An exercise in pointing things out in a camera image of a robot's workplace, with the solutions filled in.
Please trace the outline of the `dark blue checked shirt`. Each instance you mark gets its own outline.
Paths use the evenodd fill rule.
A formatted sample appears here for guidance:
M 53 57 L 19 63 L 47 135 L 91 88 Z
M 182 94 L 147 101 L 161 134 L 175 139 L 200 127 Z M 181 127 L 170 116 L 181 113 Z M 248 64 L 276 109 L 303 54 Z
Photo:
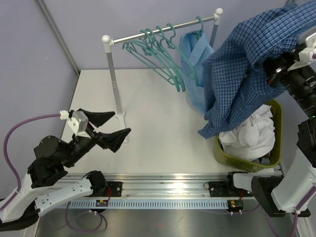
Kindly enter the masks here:
M 204 62 L 206 125 L 200 136 L 209 139 L 231 131 L 264 103 L 281 95 L 271 87 L 263 63 L 297 46 L 297 37 L 316 24 L 316 3 L 290 4 L 240 22 Z

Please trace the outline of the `white shirt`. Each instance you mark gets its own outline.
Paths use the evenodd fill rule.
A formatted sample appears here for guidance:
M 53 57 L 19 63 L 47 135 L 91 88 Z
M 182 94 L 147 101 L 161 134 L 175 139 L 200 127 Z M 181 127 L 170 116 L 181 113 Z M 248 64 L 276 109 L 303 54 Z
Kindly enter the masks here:
M 219 133 L 218 138 L 230 156 L 254 161 L 269 155 L 276 141 L 272 107 L 262 105 L 238 127 Z

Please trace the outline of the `teal hanger of blue shirt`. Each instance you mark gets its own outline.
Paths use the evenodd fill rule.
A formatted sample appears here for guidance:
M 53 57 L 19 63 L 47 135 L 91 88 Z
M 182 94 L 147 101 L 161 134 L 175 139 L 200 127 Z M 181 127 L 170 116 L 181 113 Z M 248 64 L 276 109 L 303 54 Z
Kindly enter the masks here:
M 197 40 L 199 40 L 203 34 L 204 24 L 203 24 L 203 20 L 200 16 L 197 16 L 196 19 L 200 23 L 200 29 L 195 32 L 195 36 L 196 36 Z

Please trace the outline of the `light blue shirt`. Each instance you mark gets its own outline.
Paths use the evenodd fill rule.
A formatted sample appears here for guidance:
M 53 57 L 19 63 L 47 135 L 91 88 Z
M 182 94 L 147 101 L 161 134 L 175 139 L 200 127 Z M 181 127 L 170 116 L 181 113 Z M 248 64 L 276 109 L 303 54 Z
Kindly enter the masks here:
M 198 86 L 194 84 L 194 81 L 188 79 L 185 74 L 182 72 L 181 74 L 191 105 L 196 110 L 204 114 L 204 68 L 202 64 L 214 52 L 214 50 L 209 45 L 205 31 L 203 31 L 203 34 L 199 40 L 197 40 L 195 32 L 196 31 L 183 34 L 180 38 L 179 48 L 184 52 L 189 61 L 192 63 L 198 77 Z

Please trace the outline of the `teal hanger of white shirt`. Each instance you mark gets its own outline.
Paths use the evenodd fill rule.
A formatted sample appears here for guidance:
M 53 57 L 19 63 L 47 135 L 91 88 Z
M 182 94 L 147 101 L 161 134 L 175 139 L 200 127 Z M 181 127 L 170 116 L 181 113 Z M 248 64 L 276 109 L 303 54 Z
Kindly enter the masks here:
M 164 30 L 161 26 L 158 25 L 155 29 L 158 30 L 157 34 L 150 28 L 146 28 L 146 31 L 150 33 L 150 50 L 154 52 L 156 59 L 162 65 L 161 67 L 158 67 L 158 70 L 162 73 L 161 77 L 170 85 L 175 86 L 177 92 L 185 92 L 186 88 L 180 72 L 180 67 L 169 51 L 163 46 L 163 42 L 166 43 L 165 40 L 168 40 L 169 38 L 164 35 Z

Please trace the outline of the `teal hanger of checked shirt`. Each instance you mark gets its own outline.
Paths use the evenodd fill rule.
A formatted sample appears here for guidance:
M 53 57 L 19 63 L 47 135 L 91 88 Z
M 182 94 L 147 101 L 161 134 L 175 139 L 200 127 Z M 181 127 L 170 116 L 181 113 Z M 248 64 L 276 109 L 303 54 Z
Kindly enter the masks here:
M 182 63 L 184 63 L 184 65 L 181 66 L 181 72 L 185 74 L 188 79 L 194 81 L 194 84 L 198 86 L 198 77 L 192 63 L 189 61 L 184 52 L 172 42 L 172 39 L 176 37 L 175 27 L 171 23 L 167 23 L 166 26 L 169 26 L 173 32 L 173 35 L 169 39 L 165 40 L 168 48 L 178 51 L 180 59 L 182 60 Z

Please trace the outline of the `grey shirt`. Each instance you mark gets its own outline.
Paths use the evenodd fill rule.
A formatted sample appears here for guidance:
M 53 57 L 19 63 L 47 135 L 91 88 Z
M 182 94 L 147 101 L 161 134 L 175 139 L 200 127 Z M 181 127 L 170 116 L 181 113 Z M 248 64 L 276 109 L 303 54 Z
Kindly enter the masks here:
M 258 162 L 261 165 L 270 165 L 270 159 L 268 157 L 258 158 Z

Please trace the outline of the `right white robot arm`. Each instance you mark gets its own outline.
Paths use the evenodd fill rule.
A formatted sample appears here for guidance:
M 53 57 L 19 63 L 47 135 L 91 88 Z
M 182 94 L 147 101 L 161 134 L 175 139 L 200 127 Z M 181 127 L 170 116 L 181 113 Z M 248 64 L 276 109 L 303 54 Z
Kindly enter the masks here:
M 286 175 L 231 172 L 231 179 L 224 183 L 225 192 L 231 196 L 241 189 L 250 191 L 270 217 L 311 214 L 308 203 L 316 194 L 316 73 L 310 64 L 315 60 L 315 47 L 300 45 L 277 59 L 266 59 L 263 64 L 268 85 L 282 84 L 308 117 L 298 125 L 297 150 Z

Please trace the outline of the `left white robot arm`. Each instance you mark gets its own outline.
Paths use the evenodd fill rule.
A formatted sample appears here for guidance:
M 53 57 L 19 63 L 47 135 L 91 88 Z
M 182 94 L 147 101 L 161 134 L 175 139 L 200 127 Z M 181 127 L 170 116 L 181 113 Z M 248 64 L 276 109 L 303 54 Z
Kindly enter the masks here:
M 36 223 L 39 217 L 77 198 L 105 196 L 105 203 L 109 203 L 112 188 L 109 187 L 103 173 L 97 170 L 88 172 L 68 187 L 52 193 L 47 193 L 46 190 L 68 174 L 65 168 L 73 167 L 95 146 L 103 150 L 109 149 L 113 153 L 121 148 L 131 132 L 130 128 L 123 127 L 113 133 L 95 130 L 115 115 L 115 112 L 94 113 L 83 109 L 60 111 L 58 114 L 27 119 L 10 129 L 3 143 L 3 153 L 18 185 L 7 198 L 0 201 L 2 232 L 28 228 Z M 67 121 L 73 131 L 71 141 L 65 142 L 55 136 L 44 137 L 34 148 L 35 160 L 28 167 L 24 178 L 20 178 L 7 153 L 7 143 L 11 134 L 26 123 L 56 117 Z

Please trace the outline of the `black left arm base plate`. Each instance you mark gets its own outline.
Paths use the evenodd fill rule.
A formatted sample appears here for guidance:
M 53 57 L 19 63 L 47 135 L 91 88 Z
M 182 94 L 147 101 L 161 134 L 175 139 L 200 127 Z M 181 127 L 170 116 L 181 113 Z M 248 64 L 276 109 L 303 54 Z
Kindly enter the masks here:
M 121 181 L 108 181 L 107 182 L 108 186 L 106 187 L 106 189 L 103 190 L 103 192 L 101 193 L 100 191 L 98 191 L 95 194 L 92 194 L 92 197 L 108 197 L 108 194 L 110 194 L 110 197 L 121 197 L 122 194 L 122 185 L 123 182 Z

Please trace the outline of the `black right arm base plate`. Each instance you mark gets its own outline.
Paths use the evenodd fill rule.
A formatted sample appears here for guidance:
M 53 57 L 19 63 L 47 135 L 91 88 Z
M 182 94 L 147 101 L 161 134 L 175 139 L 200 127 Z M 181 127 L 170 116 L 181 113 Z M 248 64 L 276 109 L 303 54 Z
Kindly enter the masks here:
M 236 188 L 232 183 L 226 181 L 210 181 L 207 184 L 210 196 L 213 198 L 240 198 L 253 196 L 250 191 Z

